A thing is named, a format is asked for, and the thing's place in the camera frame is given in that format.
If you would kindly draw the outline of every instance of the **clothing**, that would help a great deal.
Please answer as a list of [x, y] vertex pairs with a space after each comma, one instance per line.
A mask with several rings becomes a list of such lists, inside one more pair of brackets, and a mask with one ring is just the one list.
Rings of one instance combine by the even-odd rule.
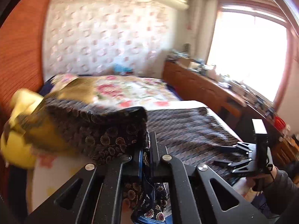
[[285, 171], [277, 170], [274, 182], [263, 189], [267, 205], [274, 214], [282, 214], [298, 191]]

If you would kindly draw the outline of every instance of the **floral blanket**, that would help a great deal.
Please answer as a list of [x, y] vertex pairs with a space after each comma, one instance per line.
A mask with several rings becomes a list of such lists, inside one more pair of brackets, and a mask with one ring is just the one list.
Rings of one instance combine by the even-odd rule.
[[[55, 76], [51, 83], [52, 92], [61, 90], [78, 76], [62, 74]], [[134, 106], [166, 106], [169, 101], [178, 101], [166, 83], [156, 78], [108, 75], [96, 77], [94, 103], [103, 106], [128, 108]]]

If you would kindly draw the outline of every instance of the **floral wallpaper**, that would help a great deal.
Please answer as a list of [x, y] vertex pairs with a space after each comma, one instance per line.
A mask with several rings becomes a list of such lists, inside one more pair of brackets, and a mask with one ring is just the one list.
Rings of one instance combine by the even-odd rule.
[[167, 33], [155, 2], [51, 0], [43, 42], [44, 79], [58, 73], [106, 75], [121, 65], [150, 77]]

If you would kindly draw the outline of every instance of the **window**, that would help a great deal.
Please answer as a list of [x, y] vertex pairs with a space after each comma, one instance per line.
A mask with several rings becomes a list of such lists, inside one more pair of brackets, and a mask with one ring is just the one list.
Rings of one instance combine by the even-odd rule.
[[223, 6], [208, 65], [217, 73], [243, 81], [273, 103], [286, 60], [287, 31], [279, 16], [244, 6]]

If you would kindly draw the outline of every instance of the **red plastic bowl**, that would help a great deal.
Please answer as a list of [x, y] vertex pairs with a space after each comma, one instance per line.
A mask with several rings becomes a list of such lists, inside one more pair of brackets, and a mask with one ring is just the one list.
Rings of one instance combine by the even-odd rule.
[[282, 131], [286, 127], [286, 123], [278, 116], [275, 116], [274, 126], [279, 131]]

